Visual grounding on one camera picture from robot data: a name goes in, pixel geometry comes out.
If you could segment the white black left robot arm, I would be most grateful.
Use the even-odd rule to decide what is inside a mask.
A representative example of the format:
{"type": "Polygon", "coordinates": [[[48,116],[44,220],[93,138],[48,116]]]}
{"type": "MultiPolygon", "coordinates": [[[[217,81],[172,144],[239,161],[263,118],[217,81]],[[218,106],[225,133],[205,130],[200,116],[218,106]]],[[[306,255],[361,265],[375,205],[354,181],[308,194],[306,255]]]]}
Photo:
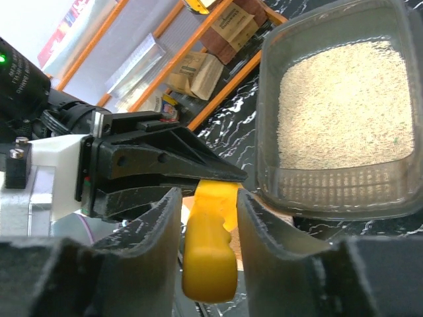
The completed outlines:
{"type": "Polygon", "coordinates": [[[37,66],[1,42],[1,171],[24,189],[41,142],[76,148],[56,164],[59,206],[104,221],[132,220],[170,189],[192,195],[201,180],[241,183],[187,127],[152,111],[113,114],[51,86],[37,66]]]}

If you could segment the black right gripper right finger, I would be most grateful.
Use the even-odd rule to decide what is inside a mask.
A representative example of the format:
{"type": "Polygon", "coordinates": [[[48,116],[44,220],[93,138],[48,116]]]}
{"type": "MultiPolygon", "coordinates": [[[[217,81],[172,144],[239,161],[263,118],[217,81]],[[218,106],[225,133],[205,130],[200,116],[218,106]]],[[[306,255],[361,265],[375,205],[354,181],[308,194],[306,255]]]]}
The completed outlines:
{"type": "Polygon", "coordinates": [[[289,225],[246,191],[237,217],[251,316],[421,316],[422,239],[334,243],[289,225]]]}

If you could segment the yellow plastic litter scoop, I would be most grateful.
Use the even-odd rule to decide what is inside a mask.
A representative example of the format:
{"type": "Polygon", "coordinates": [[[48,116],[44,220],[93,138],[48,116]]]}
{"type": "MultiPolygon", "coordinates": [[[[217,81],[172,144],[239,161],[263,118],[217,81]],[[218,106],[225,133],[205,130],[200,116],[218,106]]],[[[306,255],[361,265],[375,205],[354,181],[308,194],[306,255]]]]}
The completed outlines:
{"type": "Polygon", "coordinates": [[[237,258],[230,247],[237,228],[238,182],[202,180],[186,224],[182,290],[195,301],[231,300],[237,288],[237,258]]]}

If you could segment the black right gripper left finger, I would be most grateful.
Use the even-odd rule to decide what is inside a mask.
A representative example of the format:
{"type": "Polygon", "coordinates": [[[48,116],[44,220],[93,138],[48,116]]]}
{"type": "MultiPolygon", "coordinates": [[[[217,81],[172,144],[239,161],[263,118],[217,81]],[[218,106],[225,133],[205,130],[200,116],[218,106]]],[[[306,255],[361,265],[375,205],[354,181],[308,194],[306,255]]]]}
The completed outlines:
{"type": "Polygon", "coordinates": [[[170,316],[182,193],[93,246],[70,238],[1,239],[2,316],[170,316]]]}

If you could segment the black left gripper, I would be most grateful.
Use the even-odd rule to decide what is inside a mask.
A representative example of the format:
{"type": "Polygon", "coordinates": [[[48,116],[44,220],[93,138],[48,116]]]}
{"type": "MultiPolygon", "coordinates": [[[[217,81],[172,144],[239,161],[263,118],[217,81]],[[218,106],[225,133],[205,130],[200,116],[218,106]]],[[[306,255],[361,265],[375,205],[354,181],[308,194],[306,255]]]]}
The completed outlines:
{"type": "Polygon", "coordinates": [[[189,129],[155,112],[93,112],[81,141],[75,199],[82,214],[134,220],[171,189],[194,195],[199,180],[243,182],[247,173],[223,160],[189,129]]]}

